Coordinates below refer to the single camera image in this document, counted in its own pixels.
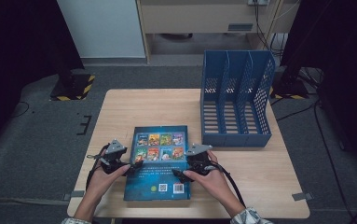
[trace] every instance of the sleeve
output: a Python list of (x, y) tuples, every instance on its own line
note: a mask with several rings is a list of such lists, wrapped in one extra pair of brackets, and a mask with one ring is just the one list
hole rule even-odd
[(272, 222), (261, 218), (256, 210), (248, 207), (233, 217), (230, 224), (272, 224)]
[(84, 221), (84, 220), (80, 220), (80, 219), (76, 219), (73, 217), (68, 217), (65, 220), (62, 221), (62, 224), (91, 224), (88, 221)]

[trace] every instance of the power outlet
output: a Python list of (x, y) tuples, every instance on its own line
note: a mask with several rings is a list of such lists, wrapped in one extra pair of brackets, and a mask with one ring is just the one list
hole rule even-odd
[(248, 6), (254, 6), (255, 2), (258, 6), (268, 6), (270, 0), (248, 0)]

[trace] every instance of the floor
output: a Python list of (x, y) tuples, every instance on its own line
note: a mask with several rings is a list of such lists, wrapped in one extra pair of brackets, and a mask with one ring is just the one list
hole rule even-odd
[[(274, 49), (283, 46), (282, 37), (279, 35)], [(200, 88), (205, 49), (249, 49), (245, 35), (193, 34), (190, 39), (158, 35), (155, 41), (149, 63), (88, 63), (85, 71), (75, 71), (96, 76), (86, 100), (50, 101), (48, 95), (57, 76), (43, 78), (24, 88), (21, 103), (0, 135), (0, 223), (59, 223), (67, 217), (68, 202), (62, 200), (62, 195), (71, 192), (76, 183), (107, 90)], [(227, 43), (225, 47), (220, 45), (221, 41)], [(279, 52), (275, 51), (277, 65)], [(283, 71), (283, 67), (278, 66), (277, 71)], [(320, 80), (316, 69), (310, 68), (309, 75)], [(340, 148), (328, 117), (321, 107), (314, 106), (318, 100), (316, 90), (305, 85), (309, 98), (270, 99), (270, 103), (299, 183), (304, 192), (313, 196), (308, 201), (310, 216), (271, 221), (351, 223), (357, 214), (357, 155)], [(77, 135), (83, 131), (80, 123), (85, 121), (85, 116), (92, 116), (88, 133)], [(111, 223), (110, 218), (96, 219)], [(115, 223), (210, 222), (115, 220)]]

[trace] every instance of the wooden table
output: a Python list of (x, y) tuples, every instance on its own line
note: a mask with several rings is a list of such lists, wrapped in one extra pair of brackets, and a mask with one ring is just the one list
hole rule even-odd
[[(116, 138), (128, 148), (122, 156), (129, 161), (136, 126), (187, 125), (189, 145), (200, 144), (200, 89), (110, 90), (91, 137), (87, 155), (95, 155)], [(231, 173), (248, 206), (265, 218), (307, 218), (305, 200), (295, 201), (301, 193), (294, 167), (283, 142), (270, 105), (268, 124), (272, 136), (263, 148), (217, 148), (213, 153)], [(85, 159), (75, 190), (84, 190), (94, 160)], [(225, 208), (197, 182), (191, 183), (192, 197), (187, 201), (125, 202), (126, 177), (120, 177), (103, 196), (96, 217), (229, 218)], [(68, 215), (73, 216), (82, 198), (72, 198)]]

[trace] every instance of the book cover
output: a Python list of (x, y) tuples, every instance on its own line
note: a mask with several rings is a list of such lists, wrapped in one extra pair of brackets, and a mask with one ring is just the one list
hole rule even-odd
[(182, 184), (172, 173), (172, 169), (187, 169), (187, 149), (187, 126), (136, 127), (130, 162), (144, 163), (127, 176), (124, 200), (190, 199), (189, 183)]

